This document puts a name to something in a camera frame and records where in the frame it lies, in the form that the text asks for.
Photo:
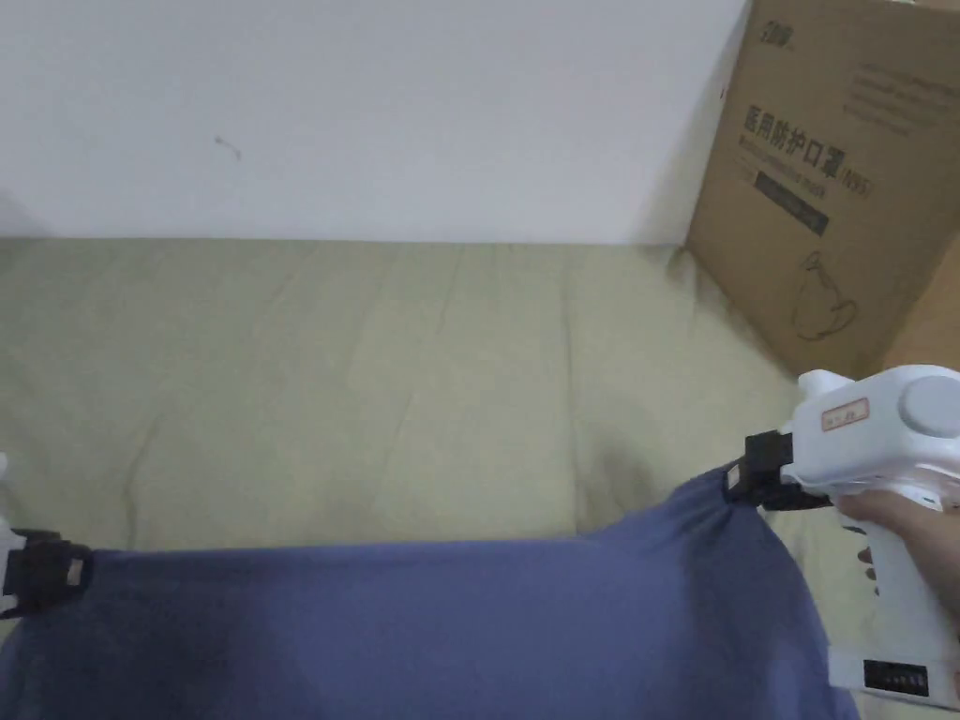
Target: white wall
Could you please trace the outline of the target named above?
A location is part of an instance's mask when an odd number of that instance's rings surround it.
[[[0,6],[0,234],[625,243],[684,238],[743,0]]]

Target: white plastic part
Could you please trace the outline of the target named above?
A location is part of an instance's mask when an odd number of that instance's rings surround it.
[[[781,471],[784,480],[831,497],[888,490],[932,511],[960,503],[960,373],[909,365],[853,382],[816,371],[803,375],[800,386],[804,401],[790,423],[794,457]],[[960,710],[954,682],[960,672],[960,641],[903,541],[873,523],[842,516],[841,522],[867,536],[882,635],[877,647],[831,647],[830,682]],[[926,694],[868,687],[870,661],[923,668]]]

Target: brown cardboard box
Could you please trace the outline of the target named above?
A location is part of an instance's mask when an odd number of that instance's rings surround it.
[[[756,0],[688,246],[773,351],[960,369],[958,230],[960,12]]]

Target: blue cloth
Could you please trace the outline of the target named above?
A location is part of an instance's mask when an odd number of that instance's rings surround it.
[[[98,552],[5,644],[0,717],[855,718],[720,483],[566,540]]]

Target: sticker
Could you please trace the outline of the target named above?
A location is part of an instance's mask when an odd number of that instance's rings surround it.
[[[740,482],[740,464],[737,463],[727,470],[727,489],[733,490]]]
[[[870,400],[862,397],[846,405],[827,410],[820,418],[820,426],[826,433],[844,425],[853,425],[855,422],[866,420],[869,416]]]

